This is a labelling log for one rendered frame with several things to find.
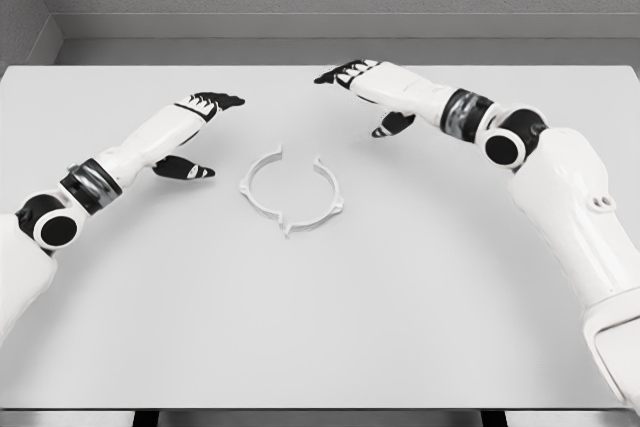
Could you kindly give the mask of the left robot hand striped fingers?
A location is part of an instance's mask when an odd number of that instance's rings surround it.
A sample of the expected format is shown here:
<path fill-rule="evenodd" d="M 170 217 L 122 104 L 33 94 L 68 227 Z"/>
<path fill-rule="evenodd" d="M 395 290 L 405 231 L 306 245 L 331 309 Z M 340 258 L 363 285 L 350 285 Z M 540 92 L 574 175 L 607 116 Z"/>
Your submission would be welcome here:
<path fill-rule="evenodd" d="M 129 155 L 133 176 L 146 167 L 161 177 L 195 180 L 215 176 L 210 167 L 175 156 L 177 147 L 192 139 L 217 114 L 245 100 L 225 93 L 199 92 L 162 108 L 121 145 Z"/>

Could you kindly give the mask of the right robot hand striped fingers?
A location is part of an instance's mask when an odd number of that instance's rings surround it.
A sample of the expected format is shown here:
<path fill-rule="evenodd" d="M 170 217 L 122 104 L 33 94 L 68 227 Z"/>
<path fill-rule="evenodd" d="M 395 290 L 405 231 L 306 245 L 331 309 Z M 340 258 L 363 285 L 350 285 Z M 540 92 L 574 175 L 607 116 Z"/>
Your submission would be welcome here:
<path fill-rule="evenodd" d="M 440 122 L 442 105 L 436 99 L 435 85 L 391 62 L 352 60 L 321 74 L 314 83 L 336 83 L 357 97 L 384 107 L 388 113 L 372 131 L 374 138 L 395 136 L 417 117 L 432 125 Z"/>

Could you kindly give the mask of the wide white table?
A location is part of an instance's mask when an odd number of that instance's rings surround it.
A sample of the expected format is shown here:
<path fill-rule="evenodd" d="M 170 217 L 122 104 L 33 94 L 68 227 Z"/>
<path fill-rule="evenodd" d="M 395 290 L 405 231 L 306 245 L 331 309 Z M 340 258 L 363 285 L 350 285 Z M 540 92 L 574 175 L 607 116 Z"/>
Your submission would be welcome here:
<path fill-rule="evenodd" d="M 581 306 L 510 199 L 510 174 L 424 121 L 374 139 L 378 106 L 317 66 L 13 66 L 0 81 L 0 211 L 53 187 L 163 106 L 245 104 L 90 218 L 0 347 L 0 409 L 572 408 L 618 402 Z M 251 164 L 286 238 L 239 191 Z"/>

